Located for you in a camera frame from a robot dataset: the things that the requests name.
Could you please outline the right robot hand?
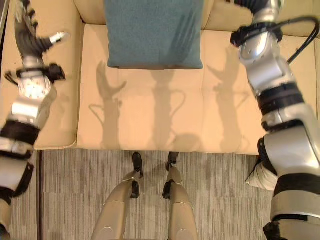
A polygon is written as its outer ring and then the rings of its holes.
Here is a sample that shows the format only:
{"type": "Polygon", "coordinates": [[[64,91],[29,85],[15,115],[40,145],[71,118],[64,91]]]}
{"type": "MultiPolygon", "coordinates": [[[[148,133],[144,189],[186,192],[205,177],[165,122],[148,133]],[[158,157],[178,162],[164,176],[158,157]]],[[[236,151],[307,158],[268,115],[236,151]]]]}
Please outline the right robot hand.
{"type": "Polygon", "coordinates": [[[225,0],[227,3],[248,9],[252,14],[256,12],[255,0],[225,0]]]}

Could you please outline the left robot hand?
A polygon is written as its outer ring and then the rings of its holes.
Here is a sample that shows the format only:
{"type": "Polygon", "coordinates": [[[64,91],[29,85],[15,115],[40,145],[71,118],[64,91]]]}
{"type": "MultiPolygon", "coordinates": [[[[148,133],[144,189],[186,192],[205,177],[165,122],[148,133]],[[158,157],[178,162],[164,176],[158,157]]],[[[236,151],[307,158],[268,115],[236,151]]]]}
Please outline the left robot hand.
{"type": "Polygon", "coordinates": [[[17,0],[14,12],[14,32],[18,51],[25,68],[43,68],[43,54],[54,45],[65,41],[70,34],[59,31],[53,35],[37,36],[38,22],[33,20],[36,11],[29,0],[17,0]]]}

